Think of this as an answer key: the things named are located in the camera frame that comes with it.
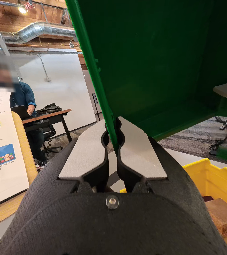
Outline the pile of coloured wooden cubes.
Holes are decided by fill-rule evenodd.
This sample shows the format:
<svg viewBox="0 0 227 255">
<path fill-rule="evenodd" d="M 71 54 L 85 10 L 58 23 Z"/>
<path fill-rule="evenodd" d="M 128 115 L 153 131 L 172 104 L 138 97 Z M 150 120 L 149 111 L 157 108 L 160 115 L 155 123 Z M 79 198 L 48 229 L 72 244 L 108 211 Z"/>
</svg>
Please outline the pile of coloured wooden cubes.
<svg viewBox="0 0 227 255">
<path fill-rule="evenodd" d="M 212 196 L 203 196 L 203 199 L 217 230 L 227 238 L 227 203 L 221 198 L 213 199 Z"/>
</svg>

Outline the black swivel chair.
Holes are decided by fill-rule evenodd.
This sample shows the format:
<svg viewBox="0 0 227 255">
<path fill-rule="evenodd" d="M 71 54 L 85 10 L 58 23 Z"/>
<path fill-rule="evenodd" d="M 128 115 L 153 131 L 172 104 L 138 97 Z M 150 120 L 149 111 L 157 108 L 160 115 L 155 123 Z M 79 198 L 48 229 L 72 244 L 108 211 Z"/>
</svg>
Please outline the black swivel chair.
<svg viewBox="0 0 227 255">
<path fill-rule="evenodd" d="M 55 136 L 56 131 L 53 127 L 53 125 L 49 124 L 47 127 L 42 128 L 43 131 L 43 135 L 44 135 L 44 142 L 43 142 L 43 152 L 45 154 L 50 154 L 50 153 L 54 153 L 54 154 L 58 154 L 59 151 L 61 151 L 63 149 L 62 146 L 52 146 L 51 142 L 52 142 L 52 138 L 53 136 Z"/>
</svg>

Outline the yellow plastic box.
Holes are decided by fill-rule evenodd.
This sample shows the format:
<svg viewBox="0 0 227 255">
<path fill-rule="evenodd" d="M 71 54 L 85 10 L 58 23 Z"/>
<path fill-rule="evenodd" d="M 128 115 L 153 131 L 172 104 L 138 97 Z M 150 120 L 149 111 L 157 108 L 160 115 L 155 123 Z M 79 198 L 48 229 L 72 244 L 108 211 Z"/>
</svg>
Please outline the yellow plastic box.
<svg viewBox="0 0 227 255">
<path fill-rule="evenodd" d="M 227 254 L 203 196 L 227 203 L 227 167 L 208 159 L 163 161 L 167 180 L 137 183 L 121 195 L 119 254 Z"/>
</svg>

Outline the black bag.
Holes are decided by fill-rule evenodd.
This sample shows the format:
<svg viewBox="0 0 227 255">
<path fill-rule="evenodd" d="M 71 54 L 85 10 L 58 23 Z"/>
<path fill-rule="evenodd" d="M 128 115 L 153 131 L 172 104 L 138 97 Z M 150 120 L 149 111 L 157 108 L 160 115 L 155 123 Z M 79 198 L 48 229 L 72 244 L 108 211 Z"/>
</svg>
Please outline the black bag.
<svg viewBox="0 0 227 255">
<path fill-rule="evenodd" d="M 37 110 L 37 115 L 51 114 L 62 111 L 62 108 L 57 106 L 55 103 L 49 104 L 44 108 Z"/>
</svg>

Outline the silver round ventilation duct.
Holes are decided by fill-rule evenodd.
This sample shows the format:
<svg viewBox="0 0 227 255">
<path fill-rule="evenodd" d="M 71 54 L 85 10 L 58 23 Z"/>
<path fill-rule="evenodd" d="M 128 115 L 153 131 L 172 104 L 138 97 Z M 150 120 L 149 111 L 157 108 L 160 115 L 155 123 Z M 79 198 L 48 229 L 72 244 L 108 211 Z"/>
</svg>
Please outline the silver round ventilation duct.
<svg viewBox="0 0 227 255">
<path fill-rule="evenodd" d="M 24 44 L 41 35 L 77 39 L 75 30 L 70 27 L 47 22 L 34 22 L 16 32 L 0 32 L 0 52 L 9 55 L 6 44 Z"/>
</svg>

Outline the green plastic box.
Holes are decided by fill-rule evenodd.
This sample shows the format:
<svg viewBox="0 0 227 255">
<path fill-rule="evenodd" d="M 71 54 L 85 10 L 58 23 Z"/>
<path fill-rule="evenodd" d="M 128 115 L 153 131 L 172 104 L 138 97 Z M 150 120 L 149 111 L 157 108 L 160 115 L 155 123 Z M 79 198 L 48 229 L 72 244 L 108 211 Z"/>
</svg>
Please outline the green plastic box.
<svg viewBox="0 0 227 255">
<path fill-rule="evenodd" d="M 117 117 L 160 141 L 227 117 L 227 1 L 66 1 L 118 154 Z"/>
</svg>

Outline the wooden display board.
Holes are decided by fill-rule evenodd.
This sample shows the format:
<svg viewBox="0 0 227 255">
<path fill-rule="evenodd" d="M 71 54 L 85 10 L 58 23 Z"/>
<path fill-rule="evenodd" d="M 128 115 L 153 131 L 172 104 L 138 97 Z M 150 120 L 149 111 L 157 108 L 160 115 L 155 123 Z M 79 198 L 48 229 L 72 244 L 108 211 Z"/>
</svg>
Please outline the wooden display board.
<svg viewBox="0 0 227 255">
<path fill-rule="evenodd" d="M 20 148 L 26 168 L 28 182 L 29 185 L 31 185 L 35 177 L 37 176 L 38 172 L 35 167 L 35 162 L 30 150 L 30 146 L 27 140 L 22 120 L 15 112 L 12 112 L 12 117 L 20 143 Z M 25 194 L 26 191 L 0 204 L 0 222 L 4 221 L 17 211 Z"/>
</svg>

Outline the white instruction sheet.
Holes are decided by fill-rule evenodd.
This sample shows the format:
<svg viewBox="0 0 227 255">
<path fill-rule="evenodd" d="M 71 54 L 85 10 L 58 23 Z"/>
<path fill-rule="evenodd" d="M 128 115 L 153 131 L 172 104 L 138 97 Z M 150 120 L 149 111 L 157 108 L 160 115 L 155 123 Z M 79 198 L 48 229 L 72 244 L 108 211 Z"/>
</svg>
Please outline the white instruction sheet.
<svg viewBox="0 0 227 255">
<path fill-rule="evenodd" d="M 0 92 L 0 204 L 29 187 L 9 98 L 10 92 Z"/>
</svg>

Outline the wooden desk with black legs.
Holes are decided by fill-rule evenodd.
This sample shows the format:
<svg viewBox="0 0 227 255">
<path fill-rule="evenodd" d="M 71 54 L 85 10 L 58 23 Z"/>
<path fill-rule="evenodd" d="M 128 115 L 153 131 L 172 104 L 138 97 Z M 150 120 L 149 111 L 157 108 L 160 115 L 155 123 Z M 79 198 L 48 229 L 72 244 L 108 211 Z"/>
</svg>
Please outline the wooden desk with black legs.
<svg viewBox="0 0 227 255">
<path fill-rule="evenodd" d="M 27 124 L 27 123 L 33 123 L 31 126 L 28 126 L 25 128 L 25 131 L 31 131 L 34 129 L 39 129 L 41 127 L 46 127 L 46 121 L 44 122 L 44 120 L 48 120 L 48 122 L 50 124 L 56 124 L 56 123 L 62 123 L 63 128 L 65 130 L 65 133 L 67 135 L 67 139 L 69 142 L 72 141 L 71 135 L 70 135 L 70 131 L 68 130 L 68 127 L 66 125 L 66 122 L 64 120 L 64 116 L 67 115 L 68 112 L 71 112 L 71 109 L 67 109 L 67 110 L 63 110 L 63 111 L 59 111 L 59 112 L 55 112 L 55 113 L 49 113 L 49 114 L 44 114 L 44 115 L 40 115 L 37 117 L 31 117 L 28 118 L 26 120 L 22 120 L 23 125 Z"/>
</svg>

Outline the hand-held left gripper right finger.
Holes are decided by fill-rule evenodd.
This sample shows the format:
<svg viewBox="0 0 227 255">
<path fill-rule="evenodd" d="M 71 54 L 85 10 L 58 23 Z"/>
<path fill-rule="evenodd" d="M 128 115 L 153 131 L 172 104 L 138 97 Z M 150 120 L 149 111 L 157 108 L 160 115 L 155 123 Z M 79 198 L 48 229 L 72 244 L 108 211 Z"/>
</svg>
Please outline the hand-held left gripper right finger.
<svg viewBox="0 0 227 255">
<path fill-rule="evenodd" d="M 126 192 L 132 192 L 137 183 L 167 180 L 167 173 L 148 135 L 121 116 L 116 119 L 116 128 L 117 174 L 124 182 Z"/>
</svg>

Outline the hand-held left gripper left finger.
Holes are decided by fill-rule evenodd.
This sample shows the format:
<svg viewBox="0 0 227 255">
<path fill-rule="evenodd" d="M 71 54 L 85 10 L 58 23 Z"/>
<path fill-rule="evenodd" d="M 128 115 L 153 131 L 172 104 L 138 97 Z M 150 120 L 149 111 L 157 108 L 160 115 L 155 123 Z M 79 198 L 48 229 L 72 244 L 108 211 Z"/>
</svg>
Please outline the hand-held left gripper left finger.
<svg viewBox="0 0 227 255">
<path fill-rule="evenodd" d="M 87 182 L 91 187 L 105 186 L 109 178 L 108 144 L 109 134 L 102 119 L 79 136 L 58 178 Z"/>
</svg>

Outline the black laptop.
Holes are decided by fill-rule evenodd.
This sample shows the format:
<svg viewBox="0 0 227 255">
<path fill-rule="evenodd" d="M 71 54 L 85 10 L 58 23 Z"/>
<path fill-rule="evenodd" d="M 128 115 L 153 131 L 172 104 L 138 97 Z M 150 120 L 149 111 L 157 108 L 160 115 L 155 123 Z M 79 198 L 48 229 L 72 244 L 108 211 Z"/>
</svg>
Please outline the black laptop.
<svg viewBox="0 0 227 255">
<path fill-rule="evenodd" d="M 15 107 L 11 107 L 11 111 L 15 112 L 18 114 L 18 116 L 22 119 L 22 120 L 26 120 L 26 119 L 30 119 L 32 118 L 32 115 L 34 113 L 35 110 L 35 106 L 34 105 L 28 105 L 28 106 L 15 106 Z"/>
</svg>

